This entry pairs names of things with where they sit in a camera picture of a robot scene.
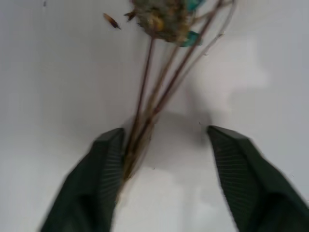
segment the teal object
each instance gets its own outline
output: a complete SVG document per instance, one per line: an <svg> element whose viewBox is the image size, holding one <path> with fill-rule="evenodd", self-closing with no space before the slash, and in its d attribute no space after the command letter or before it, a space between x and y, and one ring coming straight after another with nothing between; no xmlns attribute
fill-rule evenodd
<svg viewBox="0 0 309 232"><path fill-rule="evenodd" d="M188 12L195 11L198 7L203 5L206 0L188 0Z"/></svg>
<svg viewBox="0 0 309 232"><path fill-rule="evenodd" d="M193 46L195 41L198 39L198 36L199 36L198 33L194 32L194 31L190 31L188 33L187 40L185 42L183 42L181 47L191 47L191 46Z"/></svg>

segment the white surface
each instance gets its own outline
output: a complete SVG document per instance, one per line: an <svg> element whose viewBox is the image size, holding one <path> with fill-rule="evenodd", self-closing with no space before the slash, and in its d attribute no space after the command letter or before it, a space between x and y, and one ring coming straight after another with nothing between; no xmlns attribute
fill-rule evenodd
<svg viewBox="0 0 309 232"><path fill-rule="evenodd" d="M0 231L37 229L90 142L133 114L148 40L125 23L129 9L120 0L0 1ZM241 0L227 34L170 103L180 119L166 119L198 127L210 112L214 124L252 137L307 200L308 10L307 0ZM153 71L165 49L156 42ZM157 129L160 151L149 151L115 230L233 231L210 151L203 157L172 131Z"/></svg>

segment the white background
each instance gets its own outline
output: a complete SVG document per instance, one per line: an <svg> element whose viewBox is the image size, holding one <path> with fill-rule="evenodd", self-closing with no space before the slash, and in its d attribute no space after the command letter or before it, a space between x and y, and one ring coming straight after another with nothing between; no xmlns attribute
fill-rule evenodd
<svg viewBox="0 0 309 232"><path fill-rule="evenodd" d="M2 232L37 230L90 143L133 115L149 42L135 20L125 23L128 0L47 1L0 1ZM158 124L114 231L235 231L201 140L209 115L252 137L309 200L308 22L307 0L239 1ZM167 48L156 42L150 84Z"/></svg>

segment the white wall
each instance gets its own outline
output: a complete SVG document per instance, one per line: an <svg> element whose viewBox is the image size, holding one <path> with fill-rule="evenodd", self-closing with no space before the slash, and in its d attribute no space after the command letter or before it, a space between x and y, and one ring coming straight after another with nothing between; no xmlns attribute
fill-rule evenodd
<svg viewBox="0 0 309 232"><path fill-rule="evenodd" d="M129 9L120 0L0 1L0 231L37 229L91 141L133 114L148 40L125 23ZM240 1L163 116L115 231L234 231L199 143L206 113L252 137L309 200L308 9L306 0ZM156 42L153 71L165 49Z"/></svg>

